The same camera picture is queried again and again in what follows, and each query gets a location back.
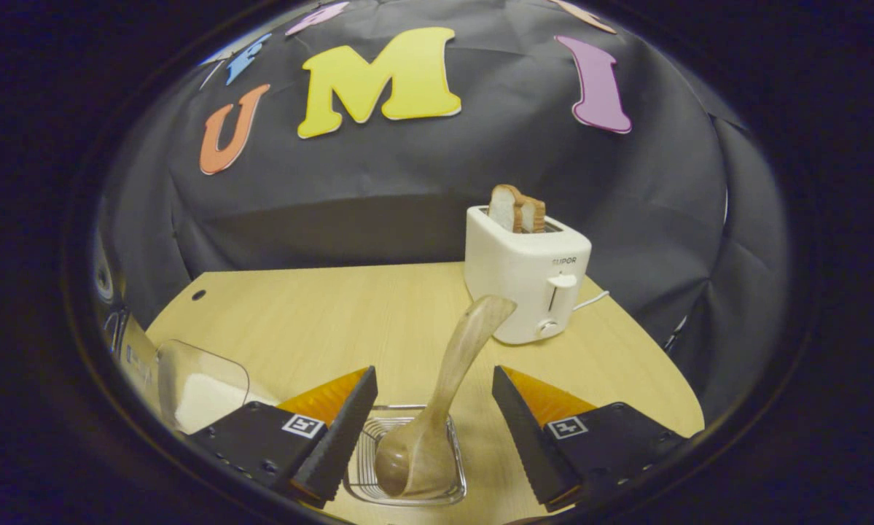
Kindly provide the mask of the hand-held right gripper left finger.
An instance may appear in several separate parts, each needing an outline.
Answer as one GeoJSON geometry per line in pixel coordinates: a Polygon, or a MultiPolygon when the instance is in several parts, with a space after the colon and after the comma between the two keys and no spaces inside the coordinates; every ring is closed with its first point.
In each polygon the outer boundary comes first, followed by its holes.
{"type": "Polygon", "coordinates": [[[277,405],[244,403],[189,439],[242,478],[323,508],[339,491],[378,392],[376,369],[367,366],[277,405]]]}

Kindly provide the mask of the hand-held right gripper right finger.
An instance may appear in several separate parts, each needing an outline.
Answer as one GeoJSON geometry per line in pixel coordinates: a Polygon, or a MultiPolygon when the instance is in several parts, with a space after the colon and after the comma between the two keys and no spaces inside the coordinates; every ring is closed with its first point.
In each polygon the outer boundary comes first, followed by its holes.
{"type": "Polygon", "coordinates": [[[687,441],[629,403],[596,406],[507,366],[494,367],[492,395],[550,512],[616,499],[687,441]]]}

